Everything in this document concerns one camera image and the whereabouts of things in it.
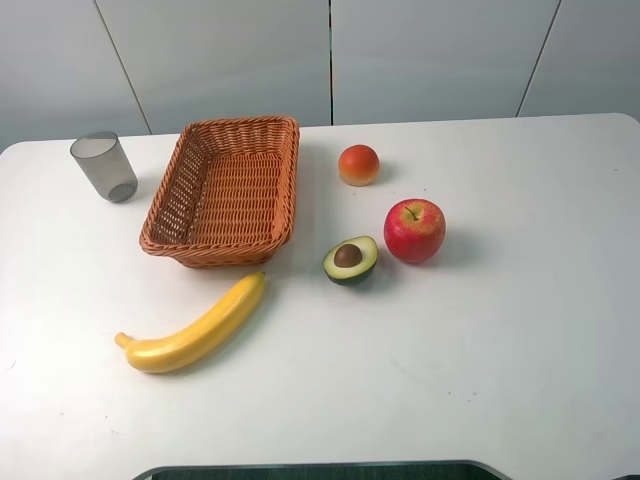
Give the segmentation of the halved avocado with pit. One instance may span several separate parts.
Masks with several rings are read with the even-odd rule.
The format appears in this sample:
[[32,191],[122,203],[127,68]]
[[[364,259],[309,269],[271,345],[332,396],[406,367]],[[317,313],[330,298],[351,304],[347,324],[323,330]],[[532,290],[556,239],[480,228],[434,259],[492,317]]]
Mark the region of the halved avocado with pit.
[[335,284],[354,286],[365,281],[378,261],[378,247],[370,236],[358,236],[341,242],[324,257],[325,275]]

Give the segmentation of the brown wicker basket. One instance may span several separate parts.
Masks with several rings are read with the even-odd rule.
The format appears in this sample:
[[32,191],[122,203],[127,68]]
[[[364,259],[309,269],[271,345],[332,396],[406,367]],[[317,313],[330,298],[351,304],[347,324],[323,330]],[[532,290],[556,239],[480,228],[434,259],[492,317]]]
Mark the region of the brown wicker basket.
[[299,136],[287,116],[186,126],[143,224],[141,249],[195,269],[268,261],[294,229]]

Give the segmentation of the orange round bun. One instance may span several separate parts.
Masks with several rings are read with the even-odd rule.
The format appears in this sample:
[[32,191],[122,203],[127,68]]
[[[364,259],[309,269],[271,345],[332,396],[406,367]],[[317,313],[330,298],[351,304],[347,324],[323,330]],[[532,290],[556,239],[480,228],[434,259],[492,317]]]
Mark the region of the orange round bun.
[[338,160],[339,176],[344,183],[351,186],[364,187],[372,184],[379,170],[379,157],[367,145],[359,144],[346,148]]

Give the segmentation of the red apple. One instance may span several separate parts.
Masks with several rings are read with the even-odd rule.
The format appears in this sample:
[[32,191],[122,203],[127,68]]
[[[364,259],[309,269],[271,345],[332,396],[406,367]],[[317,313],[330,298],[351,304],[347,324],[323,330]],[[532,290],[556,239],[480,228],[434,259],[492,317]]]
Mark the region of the red apple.
[[426,199],[396,203],[387,213],[383,236],[389,252],[402,262],[422,264],[443,244],[446,219],[442,210]]

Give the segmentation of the yellow banana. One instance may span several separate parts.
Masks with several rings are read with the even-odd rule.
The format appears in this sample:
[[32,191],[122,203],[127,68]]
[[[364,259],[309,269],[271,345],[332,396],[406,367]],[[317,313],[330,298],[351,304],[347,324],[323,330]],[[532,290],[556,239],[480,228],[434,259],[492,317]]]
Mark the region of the yellow banana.
[[198,320],[167,337],[136,340],[119,332],[114,341],[138,371],[164,374],[182,369],[231,338],[260,303],[265,282],[264,272],[247,275]]

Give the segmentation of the grey translucent plastic cup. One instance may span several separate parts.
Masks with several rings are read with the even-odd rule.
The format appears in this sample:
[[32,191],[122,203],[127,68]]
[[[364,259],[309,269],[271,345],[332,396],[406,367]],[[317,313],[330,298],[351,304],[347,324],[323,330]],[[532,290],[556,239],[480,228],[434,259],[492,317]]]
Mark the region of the grey translucent plastic cup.
[[115,133],[80,137],[72,143],[70,154],[103,199],[122,203],[136,193],[138,179]]

